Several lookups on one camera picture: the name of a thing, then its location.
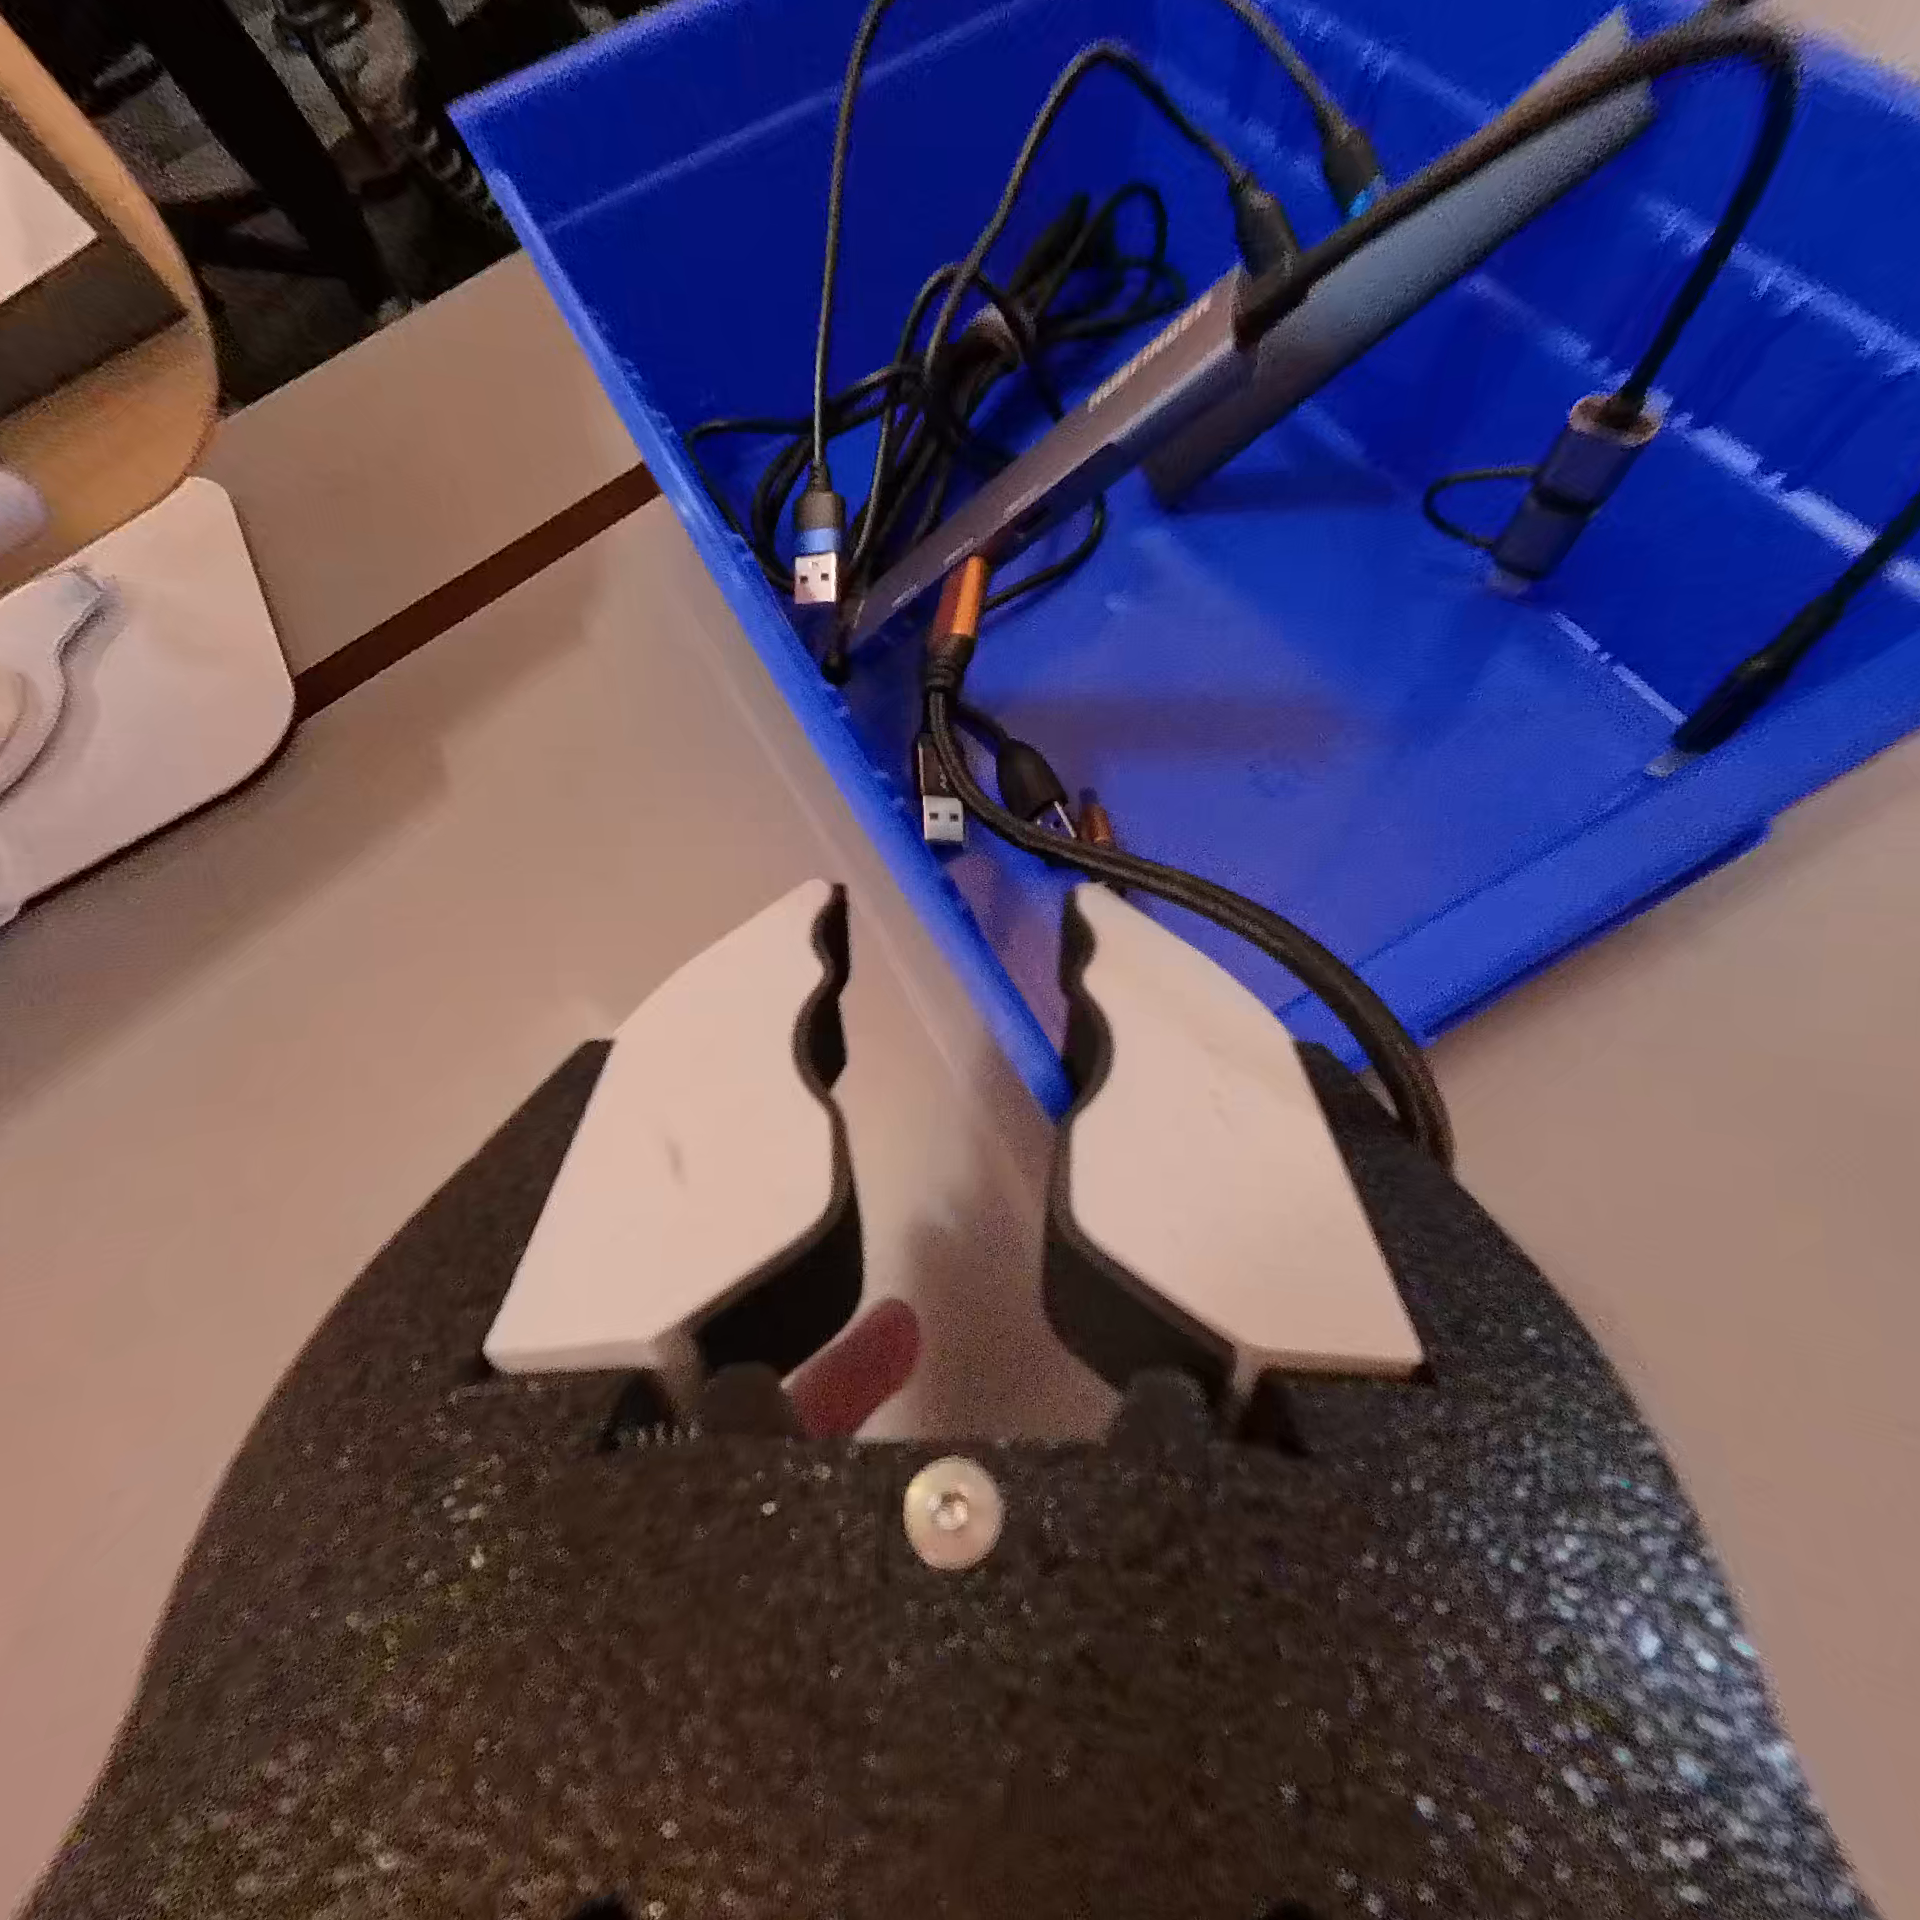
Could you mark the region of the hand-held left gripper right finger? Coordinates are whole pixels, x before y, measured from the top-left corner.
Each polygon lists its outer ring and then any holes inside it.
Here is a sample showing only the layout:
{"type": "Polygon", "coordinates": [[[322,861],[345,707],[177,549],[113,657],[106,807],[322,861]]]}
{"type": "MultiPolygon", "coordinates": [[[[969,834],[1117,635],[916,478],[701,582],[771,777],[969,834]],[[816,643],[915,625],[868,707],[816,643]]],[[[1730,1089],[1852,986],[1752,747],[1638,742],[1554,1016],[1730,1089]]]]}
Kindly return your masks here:
{"type": "Polygon", "coordinates": [[[1045,1322],[1110,1392],[1415,1382],[1423,1346],[1289,1028],[1100,884],[1063,920],[1045,1322]]]}

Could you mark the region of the blue plastic bin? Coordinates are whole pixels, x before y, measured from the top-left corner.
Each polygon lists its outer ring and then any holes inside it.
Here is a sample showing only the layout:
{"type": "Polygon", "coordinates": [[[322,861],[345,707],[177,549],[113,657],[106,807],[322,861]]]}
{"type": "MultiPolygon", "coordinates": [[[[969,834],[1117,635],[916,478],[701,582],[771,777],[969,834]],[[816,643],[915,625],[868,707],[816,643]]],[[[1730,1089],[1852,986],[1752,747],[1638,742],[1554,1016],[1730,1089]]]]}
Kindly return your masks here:
{"type": "MultiPolygon", "coordinates": [[[[1057,1112],[1065,878],[910,807],[923,613],[836,690],[687,433],[804,404],[830,111],[862,4],[676,4],[452,117],[781,703],[1020,1079],[1057,1112]]],[[[1736,69],[1183,507],[998,613],[965,689],[1125,845],[1309,926],[1430,1044],[1915,734],[1915,549],[1732,742],[1648,777],[1724,674],[1915,487],[1915,76],[1811,40],[1785,160],[1656,377],[1662,431],[1529,591],[1418,512],[1543,451],[1655,335],[1754,129],[1736,69]]]]}

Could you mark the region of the black hub cable grey plug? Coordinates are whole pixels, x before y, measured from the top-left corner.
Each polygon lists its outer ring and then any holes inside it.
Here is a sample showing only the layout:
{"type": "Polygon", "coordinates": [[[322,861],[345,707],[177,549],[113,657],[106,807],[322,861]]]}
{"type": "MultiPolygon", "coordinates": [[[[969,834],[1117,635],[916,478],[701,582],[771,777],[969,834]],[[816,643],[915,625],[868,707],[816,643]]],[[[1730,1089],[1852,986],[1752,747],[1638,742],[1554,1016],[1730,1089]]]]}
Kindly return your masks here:
{"type": "Polygon", "coordinates": [[[1537,92],[1511,121],[1517,138],[1537,135],[1616,92],[1716,62],[1747,62],[1764,81],[1752,149],[1712,234],[1667,302],[1643,354],[1614,393],[1582,397],[1569,411],[1559,441],[1526,473],[1521,503],[1487,545],[1490,565],[1511,582],[1535,586],[1548,580],[1597,510],[1616,495],[1640,451],[1660,433],[1662,416],[1650,404],[1655,387],[1738,250],[1777,172],[1799,108],[1800,61],[1796,40],[1752,12],[1750,4],[1707,4],[1662,34],[1638,40],[1570,74],[1554,89],[1537,92]]]}

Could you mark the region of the grey desk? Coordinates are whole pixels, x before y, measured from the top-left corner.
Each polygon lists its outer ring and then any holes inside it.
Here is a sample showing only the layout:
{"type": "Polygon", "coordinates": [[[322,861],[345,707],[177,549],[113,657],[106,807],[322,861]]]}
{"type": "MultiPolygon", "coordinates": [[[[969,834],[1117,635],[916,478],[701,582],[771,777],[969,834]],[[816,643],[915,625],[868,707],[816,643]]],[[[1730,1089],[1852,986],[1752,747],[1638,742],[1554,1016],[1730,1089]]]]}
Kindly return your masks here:
{"type": "MultiPolygon", "coordinates": [[[[1080,1438],[1045,1129],[644,501],[512,257],[223,420],[315,701],[4,933],[4,1917],[74,1832],[199,1518],[349,1284],[574,1052],[851,888],[884,1438],[1080,1438]]],[[[1915,747],[1452,1032],[1462,1180],[1601,1337],[1884,1917],[1915,1917],[1915,747]]]]}

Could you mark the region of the wooden document stand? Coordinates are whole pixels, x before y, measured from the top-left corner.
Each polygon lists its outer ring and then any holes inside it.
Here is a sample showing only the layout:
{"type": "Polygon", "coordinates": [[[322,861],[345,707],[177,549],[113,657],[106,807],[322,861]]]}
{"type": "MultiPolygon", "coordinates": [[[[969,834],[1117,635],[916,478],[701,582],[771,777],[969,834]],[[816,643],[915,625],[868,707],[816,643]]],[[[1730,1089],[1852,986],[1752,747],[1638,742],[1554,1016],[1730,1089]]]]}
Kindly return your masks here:
{"type": "Polygon", "coordinates": [[[159,207],[4,26],[4,923],[291,730],[242,523],[196,473],[216,395],[159,207]]]}

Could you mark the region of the thin black cable black plug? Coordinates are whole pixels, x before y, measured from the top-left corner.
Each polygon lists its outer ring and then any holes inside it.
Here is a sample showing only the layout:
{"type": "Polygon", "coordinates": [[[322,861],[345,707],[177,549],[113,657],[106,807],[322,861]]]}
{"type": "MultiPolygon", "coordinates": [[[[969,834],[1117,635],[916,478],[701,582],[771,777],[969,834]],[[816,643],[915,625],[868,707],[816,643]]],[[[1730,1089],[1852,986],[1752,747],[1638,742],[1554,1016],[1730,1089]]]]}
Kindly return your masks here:
{"type": "MultiPolygon", "coordinates": [[[[980,429],[980,411],[998,395],[1023,383],[1031,404],[1063,420],[1069,351],[1129,339],[1183,307],[1167,205],[1142,178],[1103,201],[1076,191],[1008,267],[992,267],[1049,133],[1099,76],[1125,81],[1216,174],[1243,267],[1280,267],[1294,250],[1289,217],[1254,164],[1176,104],[1143,56],[1117,40],[1077,50],[1029,121],[986,227],[923,278],[878,369],[829,384],[841,267],[830,237],[810,407],[706,417],[683,431],[717,517],[799,609],[830,609],[841,628],[856,599],[964,503],[964,483],[982,487],[1012,463],[1012,451],[980,429]]],[[[849,660],[836,632],[825,679],[841,681],[849,660]]]]}

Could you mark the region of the grey usb hub white print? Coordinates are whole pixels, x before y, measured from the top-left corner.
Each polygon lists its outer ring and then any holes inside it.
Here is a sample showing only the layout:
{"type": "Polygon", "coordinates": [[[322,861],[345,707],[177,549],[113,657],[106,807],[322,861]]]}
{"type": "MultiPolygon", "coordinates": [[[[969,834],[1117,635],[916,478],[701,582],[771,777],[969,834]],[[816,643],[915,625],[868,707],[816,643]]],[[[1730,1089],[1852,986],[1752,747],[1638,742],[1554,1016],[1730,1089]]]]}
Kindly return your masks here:
{"type": "Polygon", "coordinates": [[[1247,291],[1250,272],[1238,267],[1216,280],[1039,443],[934,526],[841,618],[837,649],[862,649],[960,563],[1020,555],[1224,400],[1250,364],[1237,332],[1247,291]]]}

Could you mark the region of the plain grey usb hub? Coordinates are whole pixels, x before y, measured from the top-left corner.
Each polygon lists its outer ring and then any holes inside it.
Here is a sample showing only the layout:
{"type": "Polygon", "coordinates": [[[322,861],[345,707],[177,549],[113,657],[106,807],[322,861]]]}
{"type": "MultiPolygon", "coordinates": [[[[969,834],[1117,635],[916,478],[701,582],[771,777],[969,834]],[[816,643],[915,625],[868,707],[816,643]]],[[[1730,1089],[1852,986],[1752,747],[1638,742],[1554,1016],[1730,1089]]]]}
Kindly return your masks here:
{"type": "Polygon", "coordinates": [[[1508,237],[1594,178],[1655,121],[1650,85],[1622,89],[1537,133],[1472,181],[1365,245],[1254,349],[1254,369],[1209,411],[1175,433],[1142,472],[1155,501],[1183,507],[1262,431],[1316,397],[1452,284],[1472,278],[1508,237]]]}

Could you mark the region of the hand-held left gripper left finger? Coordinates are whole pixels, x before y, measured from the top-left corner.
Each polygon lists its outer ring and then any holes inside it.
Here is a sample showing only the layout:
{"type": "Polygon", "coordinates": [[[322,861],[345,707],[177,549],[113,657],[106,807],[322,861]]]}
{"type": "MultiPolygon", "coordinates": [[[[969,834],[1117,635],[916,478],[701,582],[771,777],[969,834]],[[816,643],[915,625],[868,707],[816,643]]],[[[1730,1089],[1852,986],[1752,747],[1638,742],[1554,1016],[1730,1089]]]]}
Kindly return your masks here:
{"type": "Polygon", "coordinates": [[[849,976],[849,892],[810,878],[622,1018],[484,1337],[494,1376],[690,1403],[733,1369],[781,1384],[849,1330],[849,976]]]}

